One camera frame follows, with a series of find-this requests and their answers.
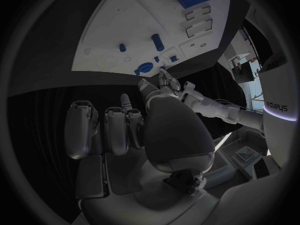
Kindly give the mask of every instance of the robotic hand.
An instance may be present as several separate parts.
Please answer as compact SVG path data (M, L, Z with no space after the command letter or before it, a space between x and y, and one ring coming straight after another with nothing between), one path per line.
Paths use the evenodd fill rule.
M143 79L139 84L142 91L149 83ZM224 122L230 124L242 124L254 129L258 129L264 135L263 114L255 111L241 110L240 106L235 104L222 104L213 99L203 96L195 91L195 85L187 81L184 90L180 91L181 86L178 80L172 77L166 70L160 69L159 73L160 94L163 96L171 96L184 102L195 113L201 113L202 116L208 118L221 118Z

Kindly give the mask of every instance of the glowing light strip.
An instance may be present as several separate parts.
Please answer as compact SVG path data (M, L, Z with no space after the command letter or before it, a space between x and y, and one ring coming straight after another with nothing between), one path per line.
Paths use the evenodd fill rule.
M217 146L215 146L214 151L217 151L222 145L223 143L225 143L225 141L229 138L231 132L228 133L225 137L223 137L223 139L217 144Z
M274 117L277 117L277 118L280 118L280 119L284 119L284 120L288 120L288 121L297 121L297 118L290 118L290 117L285 117L285 116L277 115L277 114L269 111L268 109L266 109L265 105L263 105L263 110L265 110L268 114L271 114Z

